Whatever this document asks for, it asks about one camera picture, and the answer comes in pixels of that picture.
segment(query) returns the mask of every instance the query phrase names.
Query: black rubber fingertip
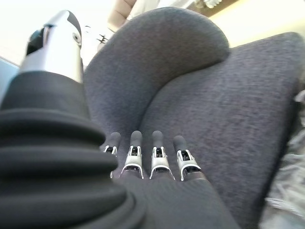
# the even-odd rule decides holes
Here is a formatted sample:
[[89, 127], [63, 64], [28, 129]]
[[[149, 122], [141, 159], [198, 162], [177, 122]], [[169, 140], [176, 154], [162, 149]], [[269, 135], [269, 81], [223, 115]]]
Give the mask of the black rubber fingertip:
[[130, 138], [130, 145], [131, 146], [141, 146], [142, 145], [142, 133], [138, 130], [132, 133]]
[[153, 146], [160, 148], [163, 146], [163, 134], [161, 131], [156, 130], [152, 134]]
[[120, 146], [120, 142], [121, 142], [121, 134], [118, 132], [113, 132], [110, 136], [109, 136], [109, 140], [108, 142], [108, 146], [110, 147], [117, 147], [117, 149]]
[[182, 137], [181, 135], [174, 137], [173, 138], [173, 147], [176, 152], [179, 150], [186, 150], [187, 144], [186, 144], [185, 138]]

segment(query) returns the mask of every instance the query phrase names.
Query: gray fabric upholstery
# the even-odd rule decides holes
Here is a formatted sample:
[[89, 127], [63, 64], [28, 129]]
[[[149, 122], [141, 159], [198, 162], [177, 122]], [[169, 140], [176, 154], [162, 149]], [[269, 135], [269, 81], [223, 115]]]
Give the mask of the gray fabric upholstery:
[[[287, 33], [234, 48], [226, 61], [169, 82], [141, 124], [144, 136], [164, 133], [176, 176], [173, 137], [186, 138], [242, 228], [255, 228], [288, 138], [303, 67], [300, 46], [301, 39]], [[144, 138], [144, 152], [150, 140]], [[146, 168], [150, 160], [144, 158]]]
[[[166, 83], [228, 54], [224, 34], [200, 14], [180, 8], [144, 13], [123, 26], [87, 67], [84, 83], [92, 118], [106, 134], [120, 131], [125, 138], [119, 151], [124, 152]], [[119, 156], [120, 165], [125, 159]]]
[[242, 228], [257, 228], [264, 195], [295, 116], [304, 42], [295, 33], [231, 49], [207, 18], [164, 8], [123, 26], [84, 76], [93, 120], [129, 137], [143, 133], [150, 170], [151, 134], [161, 130], [178, 178], [172, 139], [183, 135]]

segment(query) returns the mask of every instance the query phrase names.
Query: robotic hand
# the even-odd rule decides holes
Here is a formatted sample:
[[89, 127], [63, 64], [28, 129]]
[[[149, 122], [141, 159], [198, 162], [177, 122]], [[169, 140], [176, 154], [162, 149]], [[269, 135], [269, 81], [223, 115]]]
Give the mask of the robotic hand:
[[80, 49], [80, 25], [66, 10], [29, 41], [0, 108], [0, 228], [239, 228], [181, 136], [173, 141], [181, 181], [160, 131], [150, 179], [138, 131], [121, 176], [111, 178], [120, 134], [100, 151], [105, 136], [90, 120]]

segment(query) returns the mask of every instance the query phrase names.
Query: black rubber sleeve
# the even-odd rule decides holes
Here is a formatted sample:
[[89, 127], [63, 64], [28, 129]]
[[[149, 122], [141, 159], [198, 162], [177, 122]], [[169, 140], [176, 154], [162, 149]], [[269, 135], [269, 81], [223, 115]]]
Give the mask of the black rubber sleeve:
[[156, 130], [152, 134], [153, 146], [161, 148], [163, 146], [163, 134], [161, 131]]
[[173, 138], [173, 147], [176, 152], [179, 150], [186, 150], [187, 144], [186, 144], [185, 138], [180, 135], [174, 137]]
[[130, 138], [131, 146], [140, 146], [142, 145], [142, 133], [140, 131], [134, 131]]

